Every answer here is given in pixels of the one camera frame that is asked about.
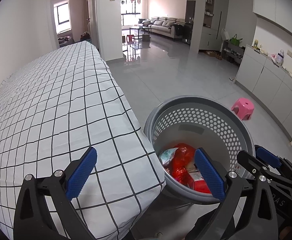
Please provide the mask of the light blue wrapper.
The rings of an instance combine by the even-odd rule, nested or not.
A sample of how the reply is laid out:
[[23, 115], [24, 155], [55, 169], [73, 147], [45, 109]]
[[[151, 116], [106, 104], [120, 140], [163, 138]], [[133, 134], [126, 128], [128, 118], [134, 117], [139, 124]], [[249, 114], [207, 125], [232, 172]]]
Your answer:
[[159, 160], [164, 167], [166, 167], [167, 165], [169, 165], [171, 163], [177, 150], [178, 150], [178, 147], [170, 148], [170, 149], [163, 151], [159, 155]]

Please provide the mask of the red plastic stool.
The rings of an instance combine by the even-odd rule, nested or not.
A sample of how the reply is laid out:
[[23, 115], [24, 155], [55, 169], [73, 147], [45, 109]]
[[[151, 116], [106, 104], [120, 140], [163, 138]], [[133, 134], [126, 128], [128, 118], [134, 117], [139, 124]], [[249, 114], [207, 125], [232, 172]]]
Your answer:
[[127, 35], [126, 42], [127, 42], [127, 44], [133, 44], [135, 42], [135, 36], [132, 34]]

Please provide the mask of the green bag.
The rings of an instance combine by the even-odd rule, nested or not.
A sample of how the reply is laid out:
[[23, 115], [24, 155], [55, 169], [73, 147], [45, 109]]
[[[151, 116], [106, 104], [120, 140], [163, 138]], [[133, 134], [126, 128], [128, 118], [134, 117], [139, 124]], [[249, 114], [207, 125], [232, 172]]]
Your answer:
[[242, 38], [238, 38], [237, 37], [237, 34], [235, 34], [231, 39], [230, 39], [230, 42], [231, 44], [235, 45], [235, 46], [240, 46], [240, 43], [242, 41]]

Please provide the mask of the red toothpaste box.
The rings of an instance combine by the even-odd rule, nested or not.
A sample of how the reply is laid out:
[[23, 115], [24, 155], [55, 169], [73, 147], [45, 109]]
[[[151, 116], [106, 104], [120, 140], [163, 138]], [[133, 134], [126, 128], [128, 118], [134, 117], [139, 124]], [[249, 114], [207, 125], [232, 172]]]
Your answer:
[[190, 189], [210, 194], [211, 191], [208, 188], [202, 174], [198, 170], [187, 170], [188, 175], [186, 177], [186, 186]]

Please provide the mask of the grey sectional sofa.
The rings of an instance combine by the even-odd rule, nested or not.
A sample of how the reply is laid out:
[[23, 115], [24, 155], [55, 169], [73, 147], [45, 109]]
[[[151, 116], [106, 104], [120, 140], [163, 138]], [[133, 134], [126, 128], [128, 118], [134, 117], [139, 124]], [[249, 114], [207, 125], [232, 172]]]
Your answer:
[[140, 19], [137, 25], [139, 27], [148, 27], [152, 34], [176, 40], [183, 38], [185, 20], [173, 17], [153, 17], [151, 19]]

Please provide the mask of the red plastic bag trash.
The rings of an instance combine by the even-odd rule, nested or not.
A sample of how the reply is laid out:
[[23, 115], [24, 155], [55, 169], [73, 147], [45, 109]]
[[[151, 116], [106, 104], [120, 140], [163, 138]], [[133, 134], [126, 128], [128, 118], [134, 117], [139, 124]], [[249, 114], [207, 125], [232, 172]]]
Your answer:
[[196, 149], [184, 143], [179, 143], [174, 148], [177, 148], [177, 150], [169, 164], [168, 171], [172, 178], [186, 186], [189, 177], [186, 167], [194, 160]]

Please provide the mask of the checkered white tablecloth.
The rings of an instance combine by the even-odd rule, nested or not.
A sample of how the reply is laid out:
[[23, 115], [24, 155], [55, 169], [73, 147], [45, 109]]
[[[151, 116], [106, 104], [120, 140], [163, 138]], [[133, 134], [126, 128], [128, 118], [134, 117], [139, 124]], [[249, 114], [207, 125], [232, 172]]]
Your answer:
[[89, 148], [97, 163], [77, 198], [97, 239], [123, 239], [165, 185], [153, 146], [97, 48], [35, 59], [0, 89], [0, 230], [13, 238], [22, 181], [50, 176]]

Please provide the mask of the baby bottle on counter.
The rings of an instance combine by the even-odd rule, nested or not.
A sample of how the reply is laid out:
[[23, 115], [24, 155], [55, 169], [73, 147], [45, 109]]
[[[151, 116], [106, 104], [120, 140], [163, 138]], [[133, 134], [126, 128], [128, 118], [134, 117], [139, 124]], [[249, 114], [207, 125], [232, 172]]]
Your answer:
[[277, 54], [277, 56], [276, 56], [276, 58], [275, 58], [275, 62], [276, 62], [278, 65], [280, 65], [280, 66], [283, 65], [283, 62], [284, 62], [284, 54], [285, 54], [284, 51], [281, 50], [281, 51], [278, 52], [278, 54]]

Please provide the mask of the pink plastic stool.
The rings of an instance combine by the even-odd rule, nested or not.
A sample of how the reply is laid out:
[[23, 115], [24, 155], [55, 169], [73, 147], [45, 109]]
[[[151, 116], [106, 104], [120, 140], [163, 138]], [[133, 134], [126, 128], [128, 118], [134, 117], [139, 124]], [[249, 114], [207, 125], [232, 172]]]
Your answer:
[[254, 112], [254, 104], [247, 98], [239, 98], [231, 107], [231, 110], [241, 120], [250, 120]]

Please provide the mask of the white base cabinets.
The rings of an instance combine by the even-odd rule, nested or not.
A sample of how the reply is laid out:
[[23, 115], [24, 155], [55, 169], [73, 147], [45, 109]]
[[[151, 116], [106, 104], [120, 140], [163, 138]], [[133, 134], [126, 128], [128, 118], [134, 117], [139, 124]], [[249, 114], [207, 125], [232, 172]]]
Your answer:
[[288, 71], [247, 45], [235, 83], [267, 111], [292, 144], [292, 77]]

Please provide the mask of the grey perforated laundry basket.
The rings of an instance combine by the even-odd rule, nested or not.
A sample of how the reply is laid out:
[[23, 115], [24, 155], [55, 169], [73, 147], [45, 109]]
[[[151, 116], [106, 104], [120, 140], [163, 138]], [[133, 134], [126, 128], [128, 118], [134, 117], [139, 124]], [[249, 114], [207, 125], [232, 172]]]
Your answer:
[[255, 155], [252, 137], [234, 112], [214, 100], [194, 95], [166, 100], [150, 113], [144, 134], [157, 155], [184, 143], [203, 148], [227, 171], [252, 178], [236, 159], [240, 151]]

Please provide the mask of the black coffee table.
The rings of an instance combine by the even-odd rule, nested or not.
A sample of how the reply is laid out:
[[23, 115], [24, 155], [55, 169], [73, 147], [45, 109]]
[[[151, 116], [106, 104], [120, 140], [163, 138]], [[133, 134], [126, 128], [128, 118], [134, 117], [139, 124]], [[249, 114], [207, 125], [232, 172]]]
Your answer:
[[129, 28], [129, 32], [131, 34], [132, 31], [138, 31], [138, 36], [140, 36], [139, 32], [143, 31], [144, 34], [150, 33], [151, 28], [150, 27], [143, 27], [143, 26], [132, 26]]

